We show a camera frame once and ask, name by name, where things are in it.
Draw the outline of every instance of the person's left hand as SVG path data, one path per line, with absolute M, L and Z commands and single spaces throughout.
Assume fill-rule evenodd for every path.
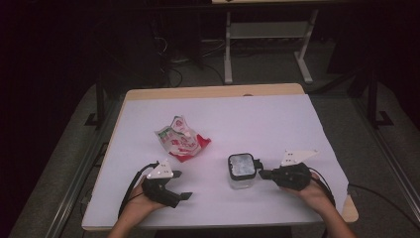
M 133 188 L 129 201 L 115 223 L 108 237 L 126 237 L 130 230 L 142 222 L 151 212 L 165 207 L 165 205 L 150 200 L 143 194 L 142 177 L 139 184 Z
M 165 205 L 152 201 L 143 194 L 142 183 L 145 179 L 146 177 L 143 176 L 139 184 L 133 188 L 129 201 L 121 213 L 122 217 L 130 219 L 133 226 L 140 223 L 151 212 L 165 207 Z

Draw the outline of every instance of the electronic equipment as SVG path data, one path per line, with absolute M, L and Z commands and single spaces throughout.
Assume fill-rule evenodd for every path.
M 145 178 L 142 183 L 143 194 L 150 200 L 156 201 L 166 206 L 176 208 L 180 201 L 188 200 L 192 195 L 192 192 L 183 192 L 181 194 L 174 193 L 165 188 L 165 185 L 171 180 L 179 178 L 182 174 L 180 171 L 173 171 L 170 168 L 169 162 L 166 160 L 161 164 L 156 162 L 155 164 L 149 164 L 138 171 L 130 183 L 129 188 L 127 189 L 126 195 L 121 202 L 120 210 L 118 212 L 118 217 L 124 210 L 124 207 L 130 200 L 130 194 L 139 180 L 142 173 L 148 169 L 153 168 Z

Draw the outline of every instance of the metal frame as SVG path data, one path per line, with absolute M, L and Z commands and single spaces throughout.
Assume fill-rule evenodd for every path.
M 276 23 L 232 23 L 231 12 L 226 16 L 226 51 L 224 56 L 225 84 L 232 84 L 231 39 L 256 39 L 256 38 L 301 38 L 302 47 L 295 52 L 296 62 L 299 65 L 305 83 L 313 82 L 311 74 L 304 60 L 318 10 L 312 10 L 308 22 L 276 22 Z

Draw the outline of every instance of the hand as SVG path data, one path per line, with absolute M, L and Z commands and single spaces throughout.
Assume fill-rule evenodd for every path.
M 312 173 L 312 177 L 319 179 L 318 175 Z M 281 187 L 300 197 L 308 206 L 317 212 L 325 222 L 328 230 L 328 237 L 331 238 L 356 238 L 356 234 L 350 229 L 343 217 L 336 210 L 336 207 L 328 199 L 327 194 L 316 181 L 311 180 L 309 185 L 300 191 Z
M 164 205 L 150 200 L 143 194 L 142 177 L 139 184 L 133 188 L 129 201 L 115 223 L 108 237 L 127 237 L 130 230 L 142 222 L 153 211 L 163 208 Z
M 312 173 L 312 177 L 319 179 L 318 175 Z M 324 190 L 314 180 L 311 180 L 309 184 L 302 190 L 293 190 L 286 187 L 281 187 L 282 190 L 288 191 L 298 197 L 300 197 L 308 206 L 314 209 L 317 213 L 320 213 L 324 209 L 334 207 Z

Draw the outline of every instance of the dark background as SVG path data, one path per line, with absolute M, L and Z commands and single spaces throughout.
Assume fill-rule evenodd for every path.
M 156 55 L 159 46 L 152 33 L 168 38 L 170 51 L 184 51 L 197 63 L 200 38 L 223 39 L 222 13 L 166 13 L 151 27 L 154 17 L 145 14 L 80 11 L 99 2 L 0 3 L 2 237 L 9 234 L 75 107 L 99 75 L 111 97 L 129 88 L 163 86 L 159 68 L 164 59 Z M 323 9 L 312 40 L 337 42 L 331 72 L 345 73 L 373 56 L 380 81 L 420 128 L 418 9 L 415 1 Z M 272 16 L 251 15 L 253 20 Z M 245 13 L 238 17 L 247 20 Z

